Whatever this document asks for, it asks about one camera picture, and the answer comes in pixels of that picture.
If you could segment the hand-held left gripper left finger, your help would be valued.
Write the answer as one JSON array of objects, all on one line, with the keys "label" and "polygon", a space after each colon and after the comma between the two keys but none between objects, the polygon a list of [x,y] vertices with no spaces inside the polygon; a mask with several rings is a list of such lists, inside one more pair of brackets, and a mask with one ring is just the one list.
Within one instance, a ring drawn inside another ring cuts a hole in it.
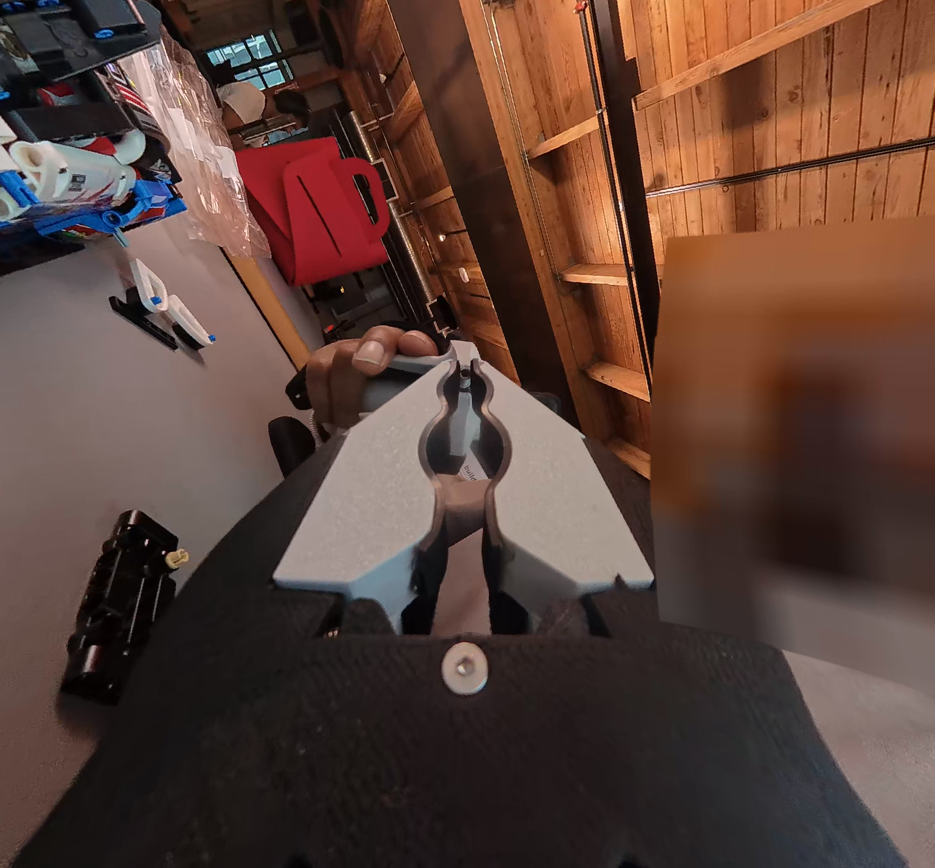
[{"label": "hand-held left gripper left finger", "polygon": [[344,434],[274,571],[278,588],[369,599],[401,629],[417,550],[436,522],[425,441],[454,372],[454,361],[430,367]]}]

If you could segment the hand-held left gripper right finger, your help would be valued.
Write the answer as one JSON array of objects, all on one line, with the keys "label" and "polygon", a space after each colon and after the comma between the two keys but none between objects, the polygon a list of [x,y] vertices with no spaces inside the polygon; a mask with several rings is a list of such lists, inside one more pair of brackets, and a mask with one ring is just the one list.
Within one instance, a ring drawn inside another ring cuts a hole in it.
[{"label": "hand-held left gripper right finger", "polygon": [[473,360],[470,465],[489,479],[482,561],[492,626],[654,573],[585,438],[490,364]]}]

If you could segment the white curved brick panel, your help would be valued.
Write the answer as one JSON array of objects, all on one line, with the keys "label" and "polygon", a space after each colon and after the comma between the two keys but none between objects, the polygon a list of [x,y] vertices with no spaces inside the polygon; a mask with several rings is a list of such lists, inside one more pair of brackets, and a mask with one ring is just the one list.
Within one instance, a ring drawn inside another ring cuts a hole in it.
[{"label": "white curved brick panel", "polygon": [[216,342],[216,336],[207,331],[175,294],[168,297],[167,313],[172,319],[173,332],[187,347],[200,351]]},{"label": "white curved brick panel", "polygon": [[169,294],[165,283],[139,258],[130,261],[137,302],[147,314],[166,313]]}]

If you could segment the black brick assembly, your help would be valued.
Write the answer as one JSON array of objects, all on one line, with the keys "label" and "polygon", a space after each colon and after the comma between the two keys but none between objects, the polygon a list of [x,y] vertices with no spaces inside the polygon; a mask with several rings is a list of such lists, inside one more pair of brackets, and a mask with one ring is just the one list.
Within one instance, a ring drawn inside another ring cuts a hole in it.
[{"label": "black brick assembly", "polygon": [[67,640],[64,695],[114,705],[173,602],[176,572],[165,556],[179,539],[145,512],[121,513],[104,542]]}]

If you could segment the toy brick race car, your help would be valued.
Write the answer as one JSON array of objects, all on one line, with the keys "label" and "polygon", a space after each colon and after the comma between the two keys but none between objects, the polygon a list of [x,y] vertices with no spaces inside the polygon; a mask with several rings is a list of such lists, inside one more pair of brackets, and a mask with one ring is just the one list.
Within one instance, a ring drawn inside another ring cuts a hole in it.
[{"label": "toy brick race car", "polygon": [[1,0],[1,275],[186,212],[170,141],[123,66],[144,0]]}]

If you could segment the grey desk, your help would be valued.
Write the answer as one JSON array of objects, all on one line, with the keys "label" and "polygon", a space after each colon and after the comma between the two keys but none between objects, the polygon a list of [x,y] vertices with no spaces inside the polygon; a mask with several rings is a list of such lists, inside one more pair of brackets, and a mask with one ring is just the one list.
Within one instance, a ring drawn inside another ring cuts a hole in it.
[{"label": "grey desk", "polygon": [[[168,220],[2,278],[2,866],[114,708],[66,697],[65,642],[116,517],[139,508],[191,562],[281,480],[267,422],[294,366],[225,255]],[[171,351],[110,308],[140,258],[218,338]]]}]

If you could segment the person's right hand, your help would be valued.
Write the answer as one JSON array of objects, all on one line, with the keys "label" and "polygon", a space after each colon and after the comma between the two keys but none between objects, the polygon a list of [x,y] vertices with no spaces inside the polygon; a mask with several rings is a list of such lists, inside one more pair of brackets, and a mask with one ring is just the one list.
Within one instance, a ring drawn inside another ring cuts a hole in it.
[{"label": "person's right hand", "polygon": [[434,358],[441,354],[426,333],[377,325],[359,338],[317,349],[305,368],[311,410],[326,426],[350,428],[359,421],[368,382],[378,378],[396,357]]}]

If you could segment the red felt bag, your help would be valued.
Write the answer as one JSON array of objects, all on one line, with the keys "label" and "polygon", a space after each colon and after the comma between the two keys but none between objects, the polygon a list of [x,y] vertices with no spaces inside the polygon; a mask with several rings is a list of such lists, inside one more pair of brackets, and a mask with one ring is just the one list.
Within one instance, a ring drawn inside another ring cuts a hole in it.
[{"label": "red felt bag", "polygon": [[380,173],[333,137],[235,153],[251,214],[285,282],[304,288],[390,261]]}]

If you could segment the dark brick beam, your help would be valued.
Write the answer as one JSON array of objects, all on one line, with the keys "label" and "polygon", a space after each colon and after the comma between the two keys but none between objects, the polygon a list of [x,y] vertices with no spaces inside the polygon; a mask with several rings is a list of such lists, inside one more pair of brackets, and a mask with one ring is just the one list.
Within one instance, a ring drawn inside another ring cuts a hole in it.
[{"label": "dark brick beam", "polygon": [[172,351],[177,351],[179,349],[179,344],[175,337],[161,325],[150,319],[151,313],[147,311],[139,300],[123,301],[117,296],[112,295],[109,297],[109,305],[115,314],[131,323],[147,336],[154,338],[155,341],[164,347]]}]

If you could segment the pile of clear plastic bags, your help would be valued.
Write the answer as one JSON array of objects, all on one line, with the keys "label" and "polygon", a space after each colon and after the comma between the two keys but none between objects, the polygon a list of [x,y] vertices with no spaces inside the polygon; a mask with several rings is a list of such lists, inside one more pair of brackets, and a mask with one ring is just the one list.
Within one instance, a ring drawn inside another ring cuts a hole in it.
[{"label": "pile of clear plastic bags", "polygon": [[269,258],[212,89],[192,54],[164,26],[160,38],[121,64],[167,138],[168,156],[181,176],[182,226],[191,240],[220,247],[230,258]]}]

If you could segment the black metal beam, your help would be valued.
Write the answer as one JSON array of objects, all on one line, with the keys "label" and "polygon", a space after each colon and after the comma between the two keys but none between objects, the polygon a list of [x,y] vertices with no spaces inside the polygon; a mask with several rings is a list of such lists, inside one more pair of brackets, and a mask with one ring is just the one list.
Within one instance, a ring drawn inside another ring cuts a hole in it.
[{"label": "black metal beam", "polygon": [[648,391],[652,391],[660,285],[634,108],[640,91],[637,62],[626,55],[618,0],[588,0],[588,17],[601,98],[602,141],[625,245],[639,354]]}]

